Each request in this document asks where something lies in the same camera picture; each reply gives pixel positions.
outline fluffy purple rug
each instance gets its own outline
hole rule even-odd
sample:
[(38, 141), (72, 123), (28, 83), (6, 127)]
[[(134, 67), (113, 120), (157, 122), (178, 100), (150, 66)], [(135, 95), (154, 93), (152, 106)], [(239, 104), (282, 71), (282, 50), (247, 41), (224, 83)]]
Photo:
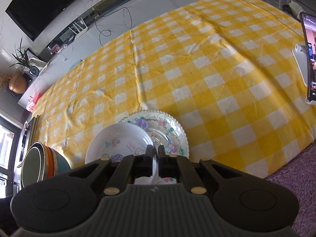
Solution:
[(316, 230), (316, 142), (266, 178), (291, 190), (300, 203), (293, 229), (307, 237)]

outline smartphone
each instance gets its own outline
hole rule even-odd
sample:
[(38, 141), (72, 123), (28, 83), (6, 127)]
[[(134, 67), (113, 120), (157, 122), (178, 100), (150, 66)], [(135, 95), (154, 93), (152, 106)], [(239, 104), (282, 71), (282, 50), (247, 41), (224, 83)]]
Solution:
[(316, 16), (300, 13), (307, 58), (307, 102), (316, 101)]

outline plate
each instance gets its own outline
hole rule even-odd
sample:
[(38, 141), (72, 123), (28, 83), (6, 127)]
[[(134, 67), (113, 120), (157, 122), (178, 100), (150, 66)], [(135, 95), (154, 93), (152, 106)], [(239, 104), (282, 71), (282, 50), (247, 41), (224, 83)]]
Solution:
[(120, 122), (139, 126), (151, 137), (155, 146), (163, 145), (168, 155), (189, 157), (189, 145), (179, 122), (163, 111), (143, 110), (130, 114)]
[(102, 157), (118, 162), (128, 155), (144, 154), (148, 144), (153, 145), (153, 142), (141, 128), (128, 123), (116, 123), (104, 128), (93, 138), (86, 154), (86, 164)]

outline door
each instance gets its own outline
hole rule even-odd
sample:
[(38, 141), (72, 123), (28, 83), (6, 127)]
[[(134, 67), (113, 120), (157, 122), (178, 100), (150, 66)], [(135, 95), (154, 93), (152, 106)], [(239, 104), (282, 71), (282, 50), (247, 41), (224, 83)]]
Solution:
[(13, 194), (13, 167), (20, 131), (0, 117), (0, 198)]

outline tablecloth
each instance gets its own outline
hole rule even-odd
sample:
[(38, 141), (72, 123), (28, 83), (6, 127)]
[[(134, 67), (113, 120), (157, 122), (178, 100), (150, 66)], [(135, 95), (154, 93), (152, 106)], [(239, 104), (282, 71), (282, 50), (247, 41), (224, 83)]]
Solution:
[(266, 177), (316, 135), (297, 43), (300, 23), (263, 1), (191, 3), (111, 40), (54, 84), (34, 111), (36, 139), (78, 167), (101, 129), (155, 109), (181, 123), (191, 161)]

